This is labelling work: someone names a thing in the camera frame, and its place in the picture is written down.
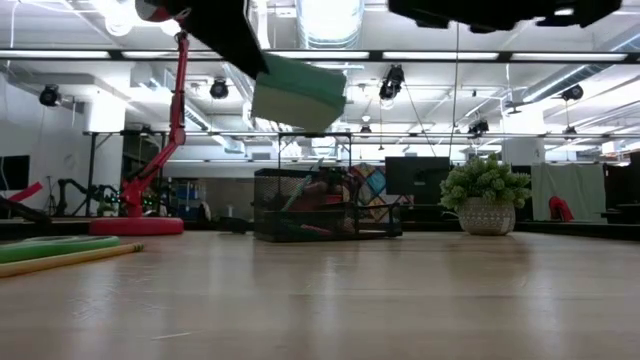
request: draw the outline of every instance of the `red object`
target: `red object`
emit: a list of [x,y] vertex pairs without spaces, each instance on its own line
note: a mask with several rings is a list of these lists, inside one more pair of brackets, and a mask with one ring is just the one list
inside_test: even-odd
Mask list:
[[155,179],[158,171],[167,163],[167,160],[169,160],[178,146],[184,145],[186,140],[184,131],[184,82],[189,40],[187,39],[187,32],[184,30],[178,33],[176,37],[178,39],[179,52],[178,73],[176,75],[175,92],[171,99],[169,143],[133,180],[123,181],[123,190],[120,198],[125,203],[129,217],[142,217],[142,193]]
[[567,202],[557,196],[552,196],[549,199],[549,211],[551,212],[551,220],[569,222],[574,219]]
[[15,202],[22,202],[25,199],[32,197],[40,190],[42,190],[42,184],[40,184],[40,182],[37,182],[29,186],[28,188],[20,191],[19,193],[13,195],[12,197],[9,198],[9,200],[15,201]]
[[184,232],[180,218],[99,218],[89,224],[89,234],[94,236],[152,236],[178,235]]

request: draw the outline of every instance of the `white planter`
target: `white planter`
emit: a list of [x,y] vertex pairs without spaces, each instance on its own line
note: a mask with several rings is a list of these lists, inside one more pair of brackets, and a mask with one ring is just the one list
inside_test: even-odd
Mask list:
[[471,235],[506,235],[516,224],[513,204],[496,204],[483,198],[469,198],[458,209],[460,226]]

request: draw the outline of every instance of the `black monitor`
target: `black monitor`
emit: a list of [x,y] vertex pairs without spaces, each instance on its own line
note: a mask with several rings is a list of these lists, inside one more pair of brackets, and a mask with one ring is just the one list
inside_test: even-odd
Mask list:
[[415,204],[438,204],[440,182],[447,179],[447,157],[387,157],[387,194],[413,195]]
[[4,178],[0,175],[0,191],[24,190],[29,187],[29,160],[28,155],[0,157],[4,173]]

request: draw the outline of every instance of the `fluorescent light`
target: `fluorescent light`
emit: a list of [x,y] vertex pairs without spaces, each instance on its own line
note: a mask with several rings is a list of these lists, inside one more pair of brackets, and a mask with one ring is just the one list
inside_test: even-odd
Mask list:
[[364,65],[353,64],[312,64],[315,67],[320,67],[330,70],[364,70]]
[[278,136],[277,132],[234,132],[234,131],[213,131],[212,134],[224,136]]
[[620,61],[627,54],[615,53],[515,53],[511,60],[555,60],[555,61]]
[[219,60],[222,56],[213,51],[189,51],[189,59]]
[[75,50],[0,50],[4,59],[42,58],[42,59],[108,59],[106,51]]
[[556,10],[555,15],[556,16],[571,16],[571,15],[573,15],[573,9],[571,9],[571,8],[559,9],[559,10]]
[[168,163],[203,163],[204,160],[167,160]]
[[368,51],[272,51],[271,54],[290,59],[368,59]]
[[495,60],[497,52],[418,52],[418,51],[389,51],[382,53],[386,60]]
[[187,136],[209,136],[208,133],[202,131],[187,131],[185,134]]
[[177,59],[178,52],[167,51],[123,51],[122,56],[128,59]]

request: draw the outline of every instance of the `black cable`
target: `black cable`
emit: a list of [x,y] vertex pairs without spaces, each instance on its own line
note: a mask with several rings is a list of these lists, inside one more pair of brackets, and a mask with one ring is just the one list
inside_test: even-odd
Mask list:
[[453,149],[453,133],[456,130],[456,105],[458,102],[458,67],[460,65],[460,23],[456,26],[456,71],[453,83],[453,118],[451,124],[451,136],[449,137],[449,159],[451,159],[451,151]]
[[431,152],[433,153],[433,157],[436,157],[436,151],[433,149],[433,144],[431,144],[431,139],[429,139],[429,135],[427,135],[427,131],[424,128],[424,125],[422,124],[422,120],[420,120],[420,115],[418,114],[418,109],[416,109],[416,105],[413,102],[413,97],[411,96],[411,91],[409,91],[409,85],[407,85],[407,82],[404,82],[404,86],[407,88],[407,95],[409,95],[409,101],[411,102],[411,107],[413,108],[413,112],[416,114],[416,119],[418,120],[418,124],[420,124],[420,127],[422,128],[422,133],[424,134],[424,137],[427,139],[427,143],[429,144],[429,147],[431,148]]

